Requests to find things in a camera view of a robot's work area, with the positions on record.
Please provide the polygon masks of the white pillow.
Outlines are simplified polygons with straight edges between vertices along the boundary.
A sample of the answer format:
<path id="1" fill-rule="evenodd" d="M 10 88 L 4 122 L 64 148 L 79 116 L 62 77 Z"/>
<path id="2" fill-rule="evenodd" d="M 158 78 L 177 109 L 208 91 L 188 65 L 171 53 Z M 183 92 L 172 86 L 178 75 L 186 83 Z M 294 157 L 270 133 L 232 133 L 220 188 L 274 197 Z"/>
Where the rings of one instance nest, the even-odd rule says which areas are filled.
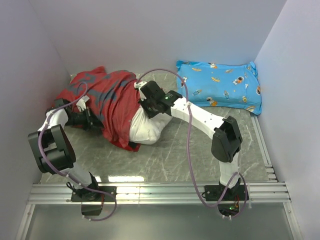
<path id="1" fill-rule="evenodd" d="M 138 103 L 140 92 L 134 88 L 135 82 L 136 80 L 129 87 L 128 99 L 125 101 L 123 136 L 129 142 L 152 145 L 160 139 L 162 131 L 172 120 L 172 117 L 160 113 L 153 118 L 148 118 Z"/>

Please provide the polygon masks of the red pillowcase with grey print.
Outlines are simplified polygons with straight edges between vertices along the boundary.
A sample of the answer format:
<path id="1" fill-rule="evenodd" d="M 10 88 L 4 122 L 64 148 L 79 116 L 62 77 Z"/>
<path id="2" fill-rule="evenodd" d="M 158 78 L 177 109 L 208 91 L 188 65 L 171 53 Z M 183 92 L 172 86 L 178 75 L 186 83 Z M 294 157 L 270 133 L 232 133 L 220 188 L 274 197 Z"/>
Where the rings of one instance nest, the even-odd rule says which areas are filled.
<path id="1" fill-rule="evenodd" d="M 131 122 L 140 107 L 140 95 L 134 88 L 136 81 L 133 72 L 118 70 L 108 73 L 99 66 L 78 73 L 56 98 L 75 101 L 85 90 L 81 83 L 87 83 L 87 105 L 102 123 L 102 135 L 119 148 L 137 152 L 141 145 L 130 140 Z"/>

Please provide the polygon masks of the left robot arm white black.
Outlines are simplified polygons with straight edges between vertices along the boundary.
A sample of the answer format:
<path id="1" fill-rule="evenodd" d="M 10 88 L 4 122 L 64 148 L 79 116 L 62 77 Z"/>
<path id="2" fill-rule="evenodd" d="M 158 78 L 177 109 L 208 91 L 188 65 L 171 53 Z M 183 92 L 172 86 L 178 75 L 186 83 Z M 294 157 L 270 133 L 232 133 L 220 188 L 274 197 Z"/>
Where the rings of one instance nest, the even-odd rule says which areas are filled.
<path id="1" fill-rule="evenodd" d="M 64 131 L 65 126 L 80 127 L 84 130 L 103 127 L 102 122 L 87 106 L 76 107 L 59 98 L 46 112 L 43 125 L 27 138 L 42 173 L 58 174 L 69 179 L 66 183 L 72 193 L 81 200 L 96 201 L 102 196 L 95 177 L 76 163 L 75 151 Z"/>

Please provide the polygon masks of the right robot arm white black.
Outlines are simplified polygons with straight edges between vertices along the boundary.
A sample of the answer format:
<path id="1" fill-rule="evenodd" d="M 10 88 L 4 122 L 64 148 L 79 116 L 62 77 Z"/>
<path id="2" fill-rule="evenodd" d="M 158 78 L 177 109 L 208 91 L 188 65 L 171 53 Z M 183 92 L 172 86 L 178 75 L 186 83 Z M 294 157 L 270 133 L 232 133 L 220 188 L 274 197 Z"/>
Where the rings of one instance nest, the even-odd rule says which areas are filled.
<path id="1" fill-rule="evenodd" d="M 214 115 L 174 90 L 166 93 L 155 81 L 141 81 L 135 83 L 134 88 L 149 118 L 166 114 L 191 124 L 211 139 L 211 153 L 219 161 L 220 194 L 226 200 L 233 199 L 241 181 L 238 156 L 243 142 L 237 120 L 232 116 Z"/>

